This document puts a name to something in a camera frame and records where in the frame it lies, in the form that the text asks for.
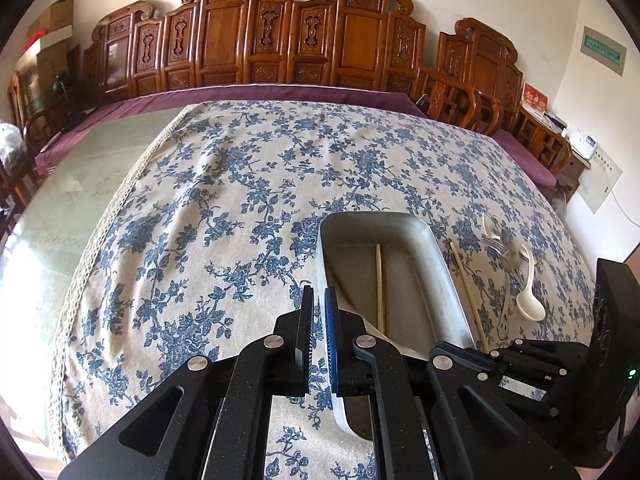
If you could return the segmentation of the pale chopstick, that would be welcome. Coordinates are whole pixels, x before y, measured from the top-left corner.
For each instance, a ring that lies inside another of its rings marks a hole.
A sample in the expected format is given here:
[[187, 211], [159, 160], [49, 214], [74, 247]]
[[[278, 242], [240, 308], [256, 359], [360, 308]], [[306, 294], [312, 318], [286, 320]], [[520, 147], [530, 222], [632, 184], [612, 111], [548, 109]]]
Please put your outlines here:
[[384, 292], [384, 272], [382, 259], [382, 246], [375, 245], [375, 286], [376, 286], [376, 325], [384, 334], [386, 331], [386, 310]]
[[450, 240], [449, 242], [449, 250], [451, 252], [452, 260], [454, 260], [454, 270], [456, 270], [457, 280], [460, 282], [463, 289], [463, 299], [465, 301], [465, 304], [469, 307], [471, 323], [473, 326], [473, 330], [475, 330], [475, 340], [477, 348], [482, 350], [484, 353], [488, 353], [490, 351], [490, 345], [484, 331], [482, 318], [480, 317], [480, 307], [476, 302], [470, 276], [469, 273], [465, 270], [459, 247], [453, 240]]

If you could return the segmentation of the metal rectangular tray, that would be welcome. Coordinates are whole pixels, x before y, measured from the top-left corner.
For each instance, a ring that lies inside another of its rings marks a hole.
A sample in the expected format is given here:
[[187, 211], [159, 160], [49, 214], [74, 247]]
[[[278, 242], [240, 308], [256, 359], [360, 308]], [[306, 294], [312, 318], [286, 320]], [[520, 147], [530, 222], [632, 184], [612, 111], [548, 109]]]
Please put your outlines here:
[[[376, 325], [375, 245], [382, 246], [386, 331]], [[404, 212], [329, 214], [320, 222], [317, 294], [335, 289], [341, 310], [404, 356], [428, 359], [441, 341], [475, 346], [454, 280], [431, 228]]]

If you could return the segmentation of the steel fork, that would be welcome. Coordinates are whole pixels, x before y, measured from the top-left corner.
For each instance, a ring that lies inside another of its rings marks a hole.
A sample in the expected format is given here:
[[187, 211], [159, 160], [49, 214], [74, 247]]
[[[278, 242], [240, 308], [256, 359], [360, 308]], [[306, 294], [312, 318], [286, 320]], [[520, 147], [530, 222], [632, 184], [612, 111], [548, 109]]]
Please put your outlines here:
[[513, 243], [508, 239], [508, 236], [506, 235], [506, 231], [498, 230], [495, 223], [487, 214], [482, 215], [482, 228], [483, 228], [482, 239], [493, 238], [494, 240], [501, 240], [503, 244]]
[[503, 270], [508, 272], [518, 272], [521, 270], [525, 259], [513, 243], [503, 244], [501, 240], [493, 238], [483, 238], [482, 242], [498, 256]]

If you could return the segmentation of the blue floral tablecloth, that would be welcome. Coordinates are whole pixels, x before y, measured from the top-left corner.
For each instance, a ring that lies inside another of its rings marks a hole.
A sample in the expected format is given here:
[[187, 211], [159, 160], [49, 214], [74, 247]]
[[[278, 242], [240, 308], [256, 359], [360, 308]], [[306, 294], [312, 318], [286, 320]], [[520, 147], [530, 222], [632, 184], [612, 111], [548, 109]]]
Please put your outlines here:
[[[570, 232], [514, 160], [481, 134], [387, 110], [219, 101], [185, 110], [134, 163], [88, 244], [58, 337], [51, 439], [76, 460], [192, 356], [218, 362], [267, 335], [317, 281], [320, 222], [404, 212], [432, 230], [454, 284], [453, 240], [492, 346], [587, 342], [594, 277]], [[546, 309], [498, 324], [504, 272], [482, 215], [535, 259]]]

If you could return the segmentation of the red card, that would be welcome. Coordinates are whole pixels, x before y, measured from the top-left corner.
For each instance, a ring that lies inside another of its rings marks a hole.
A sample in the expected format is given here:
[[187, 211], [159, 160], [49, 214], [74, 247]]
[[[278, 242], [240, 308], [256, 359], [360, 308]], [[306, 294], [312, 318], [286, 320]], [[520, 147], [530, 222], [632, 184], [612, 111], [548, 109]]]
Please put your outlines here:
[[544, 114], [548, 107], [548, 96], [535, 88], [529, 82], [524, 82], [523, 92], [521, 97], [523, 105], [531, 108], [539, 114]]

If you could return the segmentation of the carved wooden bench back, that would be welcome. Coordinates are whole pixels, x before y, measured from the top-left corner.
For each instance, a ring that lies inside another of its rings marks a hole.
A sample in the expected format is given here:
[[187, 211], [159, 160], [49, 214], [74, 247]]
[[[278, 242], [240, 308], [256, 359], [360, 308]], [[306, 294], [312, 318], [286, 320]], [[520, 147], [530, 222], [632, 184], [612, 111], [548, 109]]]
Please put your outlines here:
[[498, 138], [552, 174], [570, 144], [523, 101], [513, 42], [476, 18], [441, 34], [424, 64], [426, 28], [411, 0], [181, 0], [157, 16], [139, 0], [96, 24], [81, 93], [102, 105], [222, 84], [318, 84], [401, 93], [428, 117]]

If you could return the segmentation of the white wall panel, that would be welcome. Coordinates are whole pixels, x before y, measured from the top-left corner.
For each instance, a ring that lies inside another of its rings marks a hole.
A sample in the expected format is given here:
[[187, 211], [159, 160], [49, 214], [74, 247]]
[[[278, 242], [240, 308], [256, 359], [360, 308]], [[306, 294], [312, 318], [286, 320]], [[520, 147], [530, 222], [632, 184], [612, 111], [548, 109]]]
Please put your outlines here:
[[584, 170], [578, 179], [578, 193], [593, 214], [611, 194], [622, 173], [620, 166], [598, 146], [590, 159], [590, 168]]

